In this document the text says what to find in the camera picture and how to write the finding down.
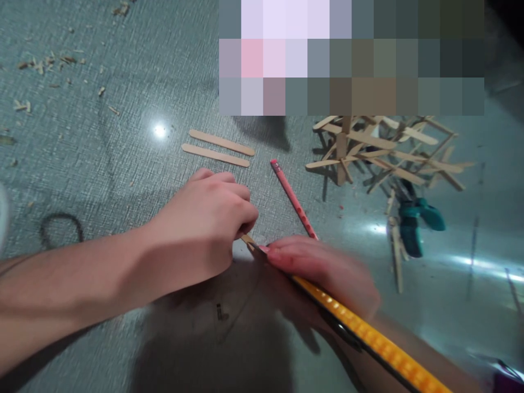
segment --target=finger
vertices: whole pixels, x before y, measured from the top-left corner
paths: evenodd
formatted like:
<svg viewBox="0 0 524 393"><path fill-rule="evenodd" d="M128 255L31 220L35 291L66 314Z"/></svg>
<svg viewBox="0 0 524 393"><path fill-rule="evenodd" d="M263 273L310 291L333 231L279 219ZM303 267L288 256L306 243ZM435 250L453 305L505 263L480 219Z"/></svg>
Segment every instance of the finger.
<svg viewBox="0 0 524 393"><path fill-rule="evenodd" d="M193 176L189 178L187 182L189 183L189 182L193 182L197 180L202 180L207 177L213 176L213 174L214 174L213 171L209 170L208 168L200 168L198 171L196 171L193 174Z"/></svg>
<svg viewBox="0 0 524 393"><path fill-rule="evenodd" d="M286 255L271 249L268 261L276 268L325 286L328 281L329 267L325 260L309 255Z"/></svg>
<svg viewBox="0 0 524 393"><path fill-rule="evenodd" d="M213 175L212 178L224 183L236 183L235 176L231 172L220 172Z"/></svg>
<svg viewBox="0 0 524 393"><path fill-rule="evenodd" d="M239 226L235 239L240 239L242 235L249 233L255 226L258 218L258 209L247 201L243 201L240 211L241 225Z"/></svg>
<svg viewBox="0 0 524 393"><path fill-rule="evenodd" d="M251 201L251 191L249 191L249 188L247 188L243 184L228 183L228 184L224 184L224 186L228 190L230 190L232 193L238 195L243 200L248 201L248 202Z"/></svg>
<svg viewBox="0 0 524 393"><path fill-rule="evenodd" d="M295 243L306 243L306 244L314 244L315 242L320 243L318 240L312 239L308 236L303 235L293 235L293 236L286 236L281 239L278 239L271 243L269 245L270 248L282 248L284 246L288 246Z"/></svg>

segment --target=popsicle stick structure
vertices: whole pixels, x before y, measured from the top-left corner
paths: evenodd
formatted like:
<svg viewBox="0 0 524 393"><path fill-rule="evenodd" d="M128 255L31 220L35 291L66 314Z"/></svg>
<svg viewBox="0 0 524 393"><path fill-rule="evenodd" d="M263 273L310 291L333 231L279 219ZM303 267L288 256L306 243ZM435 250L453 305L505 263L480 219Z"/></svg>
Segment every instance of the popsicle stick structure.
<svg viewBox="0 0 524 393"><path fill-rule="evenodd" d="M343 185L346 181L353 183L353 177L348 168L351 162L363 160L374 164L382 169L375 176L373 184L368 192L376 190L389 176L397 176L420 186L436 183L437 178L448 180L457 190L463 190L464 186L454 178L453 174L459 174L464 168L474 165L473 163L450 164L451 150L446 150L440 160L439 154L444 151L451 140L458 134L449 128L433 120L434 116L413 116L407 123L397 122L386 116L328 116L321 120L313 130L329 134L331 146L322 160L309 163L306 168L313 169L323 166L337 166L337 184ZM360 130L355 130L357 124L361 124ZM393 136L389 139L380 138L380 128L391 131ZM444 134L439 140L423 131L431 127ZM415 140L416 146L405 153L396 150L396 147L409 139ZM371 151L363 151L372 146ZM431 153L419 153L422 146L434 147ZM411 162L409 169L404 164ZM431 175L428 182L422 175Z"/></svg>

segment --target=popsicle stick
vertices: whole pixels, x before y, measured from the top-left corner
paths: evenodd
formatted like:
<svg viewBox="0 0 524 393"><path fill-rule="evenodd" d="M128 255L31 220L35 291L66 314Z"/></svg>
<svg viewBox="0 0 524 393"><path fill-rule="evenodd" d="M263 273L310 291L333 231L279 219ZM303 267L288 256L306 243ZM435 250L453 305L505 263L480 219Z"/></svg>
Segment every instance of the popsicle stick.
<svg viewBox="0 0 524 393"><path fill-rule="evenodd" d="M346 157L348 152L348 138L346 137L346 134L338 134L335 144L337 145L337 159L340 160L339 165L337 165L337 184L341 186L346 182L346 174L342 169L342 167L345 166L342 160Z"/></svg>
<svg viewBox="0 0 524 393"><path fill-rule="evenodd" d="M447 173L446 171L439 172L443 178L445 178L457 191L464 191L466 188L465 186L458 181L456 178L453 177L452 174Z"/></svg>
<svg viewBox="0 0 524 393"><path fill-rule="evenodd" d="M357 142L362 142L385 150L392 150L395 148L395 146L397 146L396 143L391 142L389 140L375 138L373 136L369 136L364 133L359 133L355 131L350 131L348 136L350 139L356 140Z"/></svg>
<svg viewBox="0 0 524 393"><path fill-rule="evenodd" d="M322 129L324 131L327 131L327 132L329 132L331 134L335 134L335 135L340 134L342 132L342 127L336 126L334 124L329 124L329 123L324 125L324 126L322 126Z"/></svg>
<svg viewBox="0 0 524 393"><path fill-rule="evenodd" d="M389 213L391 213L391 208L393 207L393 201L395 200L395 189L391 188L391 193L389 194L388 198L388 207L386 208L386 216L389 216Z"/></svg>
<svg viewBox="0 0 524 393"><path fill-rule="evenodd" d="M238 153L245 154L247 156L254 156L255 150L250 147L242 146L237 143L231 142L227 139L220 138L218 136L206 134L202 131L197 131L195 129L189 130L189 135L195 139L203 140L204 142L209 142L214 145L222 146L228 148L229 150L236 151Z"/></svg>
<svg viewBox="0 0 524 393"><path fill-rule="evenodd" d="M249 166L249 161L244 160L242 158L229 156L227 154L218 153L213 150L204 149L202 147L193 146L189 144L183 144L182 150L184 150L186 153L196 154L197 156L203 156L207 158L212 158L215 160L227 162L229 164L243 166L244 168L247 168Z"/></svg>
<svg viewBox="0 0 524 393"><path fill-rule="evenodd" d="M424 142L427 145L438 144L438 139L432 138L426 134L423 134L422 132L415 131L413 128L406 127L406 129L402 131L402 134L410 136L411 138L417 139L421 142Z"/></svg>
<svg viewBox="0 0 524 393"><path fill-rule="evenodd" d="M315 124L313 126L313 129L314 130L320 129L320 128L324 127L326 124L331 123L336 118L338 118L338 116L328 116L325 119L319 121L317 124Z"/></svg>
<svg viewBox="0 0 524 393"><path fill-rule="evenodd" d="M340 160L340 165L342 166L344 172L346 172L346 176L348 177L349 183L353 184L353 177L351 176L351 173L349 173L349 169L346 166L347 164L343 160Z"/></svg>
<svg viewBox="0 0 524 393"><path fill-rule="evenodd" d="M402 168L396 168L393 164L390 164L386 161L383 161L379 158L367 158L367 160L379 167L381 167L382 169L386 169L386 170L391 170L391 169L394 169L393 171L393 174L398 176L398 177L401 177L401 178L405 178L406 180L409 180L411 183L414 183L414 184L418 184L418 185L422 185L425 183L425 180L421 177L418 177L414 174L412 174L411 172L408 172L407 170L404 170Z"/></svg>
<svg viewBox="0 0 524 393"><path fill-rule="evenodd" d="M398 228L397 220L390 217L389 223L391 226L391 240L393 241L393 259L395 262L395 276L397 281L397 291L399 294L404 292L404 281L402 279L402 257L400 250L400 230Z"/></svg>
<svg viewBox="0 0 524 393"><path fill-rule="evenodd" d="M366 135L371 135L371 133L373 132L373 130L378 127L377 124L370 124L369 126L367 126L364 131L362 132L363 134L366 134ZM355 154L357 154L362 148L364 147L364 144L363 143L359 143L357 145L355 145L354 147L351 148L351 150L349 151L348 153L348 156L353 156Z"/></svg>

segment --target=yellow ruler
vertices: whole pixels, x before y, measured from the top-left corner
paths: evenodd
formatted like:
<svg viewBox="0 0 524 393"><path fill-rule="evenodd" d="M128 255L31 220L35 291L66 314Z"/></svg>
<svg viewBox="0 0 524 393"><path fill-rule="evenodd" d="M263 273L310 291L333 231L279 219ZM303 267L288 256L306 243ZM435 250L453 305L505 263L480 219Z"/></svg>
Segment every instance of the yellow ruler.
<svg viewBox="0 0 524 393"><path fill-rule="evenodd" d="M242 240L252 252L258 249L265 254L249 235L243 235ZM331 313L337 322L343 324L355 336L363 349L379 361L408 390L422 393L451 393L442 382L418 364L415 359L346 306L308 280L297 276L291 276L291 279Z"/></svg>

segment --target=wood shavings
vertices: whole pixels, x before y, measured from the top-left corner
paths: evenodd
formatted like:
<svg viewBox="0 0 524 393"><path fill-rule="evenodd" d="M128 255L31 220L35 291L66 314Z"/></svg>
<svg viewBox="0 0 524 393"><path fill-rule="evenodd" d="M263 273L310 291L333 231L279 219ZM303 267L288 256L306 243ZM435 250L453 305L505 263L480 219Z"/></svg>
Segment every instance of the wood shavings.
<svg viewBox="0 0 524 393"><path fill-rule="evenodd" d="M20 101L15 100L15 106L13 107L15 111L27 110L27 105L21 104Z"/></svg>
<svg viewBox="0 0 524 393"><path fill-rule="evenodd" d="M72 56L62 56L60 60L67 64L76 63L76 59Z"/></svg>
<svg viewBox="0 0 524 393"><path fill-rule="evenodd" d="M113 108L111 105L108 105L108 107L111 112L113 112L117 116L120 116L120 112L118 112L115 108Z"/></svg>
<svg viewBox="0 0 524 393"><path fill-rule="evenodd" d="M34 68L35 70L37 70L38 73L39 73L40 75L44 75L44 62L43 62L43 61L40 61L40 62L38 62L38 63L35 63L35 62L33 61L33 63L34 63L33 68Z"/></svg>
<svg viewBox="0 0 524 393"><path fill-rule="evenodd" d="M126 16L127 12L129 12L129 3L128 2L120 2L120 8L113 9L113 15Z"/></svg>
<svg viewBox="0 0 524 393"><path fill-rule="evenodd" d="M12 146L16 140L12 136L0 135L0 145Z"/></svg>

